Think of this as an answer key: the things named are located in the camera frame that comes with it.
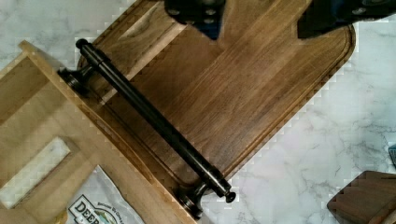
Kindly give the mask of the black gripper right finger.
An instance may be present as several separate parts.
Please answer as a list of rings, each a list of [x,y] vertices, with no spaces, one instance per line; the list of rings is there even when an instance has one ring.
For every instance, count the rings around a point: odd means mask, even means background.
[[[358,21],[376,21],[396,11],[396,0],[312,0],[297,21],[300,39],[325,35]]]

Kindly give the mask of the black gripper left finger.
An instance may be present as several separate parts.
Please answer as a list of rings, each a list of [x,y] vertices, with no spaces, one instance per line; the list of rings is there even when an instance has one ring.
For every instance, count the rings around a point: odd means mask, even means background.
[[[211,40],[219,38],[226,0],[163,0],[166,13]]]

